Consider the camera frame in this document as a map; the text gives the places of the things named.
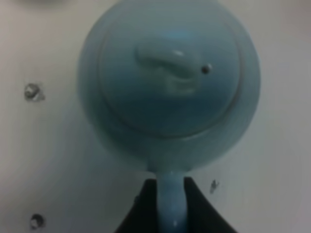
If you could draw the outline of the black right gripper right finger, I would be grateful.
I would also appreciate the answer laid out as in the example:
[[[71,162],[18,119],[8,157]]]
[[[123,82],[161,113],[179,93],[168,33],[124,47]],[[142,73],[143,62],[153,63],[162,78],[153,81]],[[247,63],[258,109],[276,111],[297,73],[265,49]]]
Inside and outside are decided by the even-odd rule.
[[[184,179],[189,233],[237,233],[200,191],[193,178]]]

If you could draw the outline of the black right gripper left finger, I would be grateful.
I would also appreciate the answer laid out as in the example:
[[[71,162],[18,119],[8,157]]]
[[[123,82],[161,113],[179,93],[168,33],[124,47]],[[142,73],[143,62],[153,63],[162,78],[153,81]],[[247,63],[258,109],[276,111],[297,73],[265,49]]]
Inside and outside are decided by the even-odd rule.
[[[157,233],[156,180],[146,179],[116,233]]]

